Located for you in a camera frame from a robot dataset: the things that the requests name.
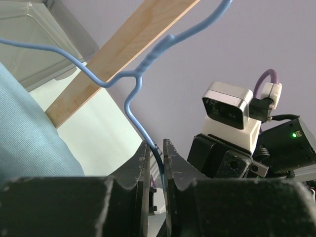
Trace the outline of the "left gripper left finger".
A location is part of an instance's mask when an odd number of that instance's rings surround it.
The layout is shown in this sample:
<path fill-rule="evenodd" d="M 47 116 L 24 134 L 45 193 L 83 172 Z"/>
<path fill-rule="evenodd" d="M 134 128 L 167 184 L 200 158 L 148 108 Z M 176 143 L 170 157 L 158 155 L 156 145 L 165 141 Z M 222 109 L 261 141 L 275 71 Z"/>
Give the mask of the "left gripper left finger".
<path fill-rule="evenodd" d="M 150 147 L 106 177 L 18 178 L 0 191 L 3 237 L 145 237 Z"/>

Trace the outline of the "light blue wire hanger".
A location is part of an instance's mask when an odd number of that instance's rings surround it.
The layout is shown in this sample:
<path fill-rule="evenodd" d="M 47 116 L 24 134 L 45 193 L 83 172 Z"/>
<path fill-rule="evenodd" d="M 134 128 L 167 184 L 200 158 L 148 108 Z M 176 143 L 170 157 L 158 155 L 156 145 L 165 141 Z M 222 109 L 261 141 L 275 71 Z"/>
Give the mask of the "light blue wire hanger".
<path fill-rule="evenodd" d="M 142 77 L 143 74 L 150 68 L 150 66 L 169 48 L 172 46 L 192 37 L 193 35 L 205 30 L 207 27 L 212 25 L 214 22 L 216 22 L 228 9 L 230 4 L 232 3 L 231 0 L 223 0 L 219 4 L 219 6 L 213 11 L 212 14 L 210 14 L 208 17 L 206 17 L 203 21 L 199 22 L 198 24 L 190 27 L 189 29 L 181 32 L 180 34 L 174 36 L 174 35 L 167 35 L 165 36 L 160 42 L 158 42 L 154 48 L 146 55 L 144 60 L 136 67 L 135 70 L 132 71 L 123 71 L 118 72 L 115 74 L 114 78 L 110 82 L 102 82 L 91 70 L 89 70 L 85 65 L 83 65 L 78 59 L 67 53 L 66 51 L 54 47 L 54 46 L 48 46 L 43 44 L 34 44 L 34 43 L 24 43 L 24 42 L 17 42 L 7 39 L 0 39 L 0 42 L 2 44 L 20 47 L 20 48 L 28 48 L 28 49 L 35 49 L 35 50 L 43 50 L 43 51 L 50 51 L 54 53 L 58 53 L 68 59 L 70 62 L 72 62 L 75 66 L 77 66 L 82 72 L 84 72 L 95 84 L 102 88 L 110 88 L 113 85 L 115 85 L 121 78 L 125 77 L 133 77 L 136 79 L 135 87 L 132 89 L 132 91 L 127 96 L 125 102 L 124 102 L 124 111 L 129 120 L 136 126 L 138 131 L 141 133 L 143 138 L 146 140 L 146 142 L 150 145 L 150 148 L 152 150 L 152 153 L 156 159 L 161 182 L 164 184 L 164 167 L 163 162 L 160 157 L 160 154 L 158 153 L 158 147 L 153 142 L 147 131 L 144 129 L 142 124 L 138 121 L 138 119 L 134 116 L 130 109 L 130 103 L 133 100 L 133 98 L 137 95 L 137 93 L 141 90 L 142 87 Z"/>

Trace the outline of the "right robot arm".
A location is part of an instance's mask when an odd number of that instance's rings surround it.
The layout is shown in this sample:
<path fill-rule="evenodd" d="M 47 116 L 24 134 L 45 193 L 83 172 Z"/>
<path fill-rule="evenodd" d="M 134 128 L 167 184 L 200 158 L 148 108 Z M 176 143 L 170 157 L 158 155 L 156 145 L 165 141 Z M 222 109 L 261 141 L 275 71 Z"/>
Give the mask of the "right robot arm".
<path fill-rule="evenodd" d="M 293 178 L 294 170 L 316 162 L 316 139 L 297 115 L 272 117 L 283 121 L 263 131 L 254 153 L 216 137 L 198 134 L 187 161 L 209 178 Z"/>

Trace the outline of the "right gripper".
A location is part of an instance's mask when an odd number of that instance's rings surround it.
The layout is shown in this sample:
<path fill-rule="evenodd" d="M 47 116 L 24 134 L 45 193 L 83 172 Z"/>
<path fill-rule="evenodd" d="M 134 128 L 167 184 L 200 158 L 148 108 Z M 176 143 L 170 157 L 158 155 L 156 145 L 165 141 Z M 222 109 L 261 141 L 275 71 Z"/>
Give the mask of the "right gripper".
<path fill-rule="evenodd" d="M 269 170 L 250 151 L 202 133 L 194 137 L 187 162 L 209 178 L 265 177 Z"/>

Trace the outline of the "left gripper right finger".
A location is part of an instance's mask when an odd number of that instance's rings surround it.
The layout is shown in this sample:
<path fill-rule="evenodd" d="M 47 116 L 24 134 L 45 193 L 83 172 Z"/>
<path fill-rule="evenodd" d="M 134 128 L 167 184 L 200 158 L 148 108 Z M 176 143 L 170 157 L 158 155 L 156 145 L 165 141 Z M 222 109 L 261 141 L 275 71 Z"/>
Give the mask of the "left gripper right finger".
<path fill-rule="evenodd" d="M 210 179 L 163 141 L 168 237 L 313 237 L 316 204 L 289 179 Z"/>

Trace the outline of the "light blue trousers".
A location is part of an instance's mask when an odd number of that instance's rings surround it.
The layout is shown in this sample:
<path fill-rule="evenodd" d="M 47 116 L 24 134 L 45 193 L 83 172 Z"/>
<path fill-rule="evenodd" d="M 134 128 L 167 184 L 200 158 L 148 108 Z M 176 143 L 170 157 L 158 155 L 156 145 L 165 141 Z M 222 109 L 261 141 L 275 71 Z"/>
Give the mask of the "light blue trousers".
<path fill-rule="evenodd" d="M 19 177 L 84 176 L 45 112 L 0 66 L 0 182 Z"/>

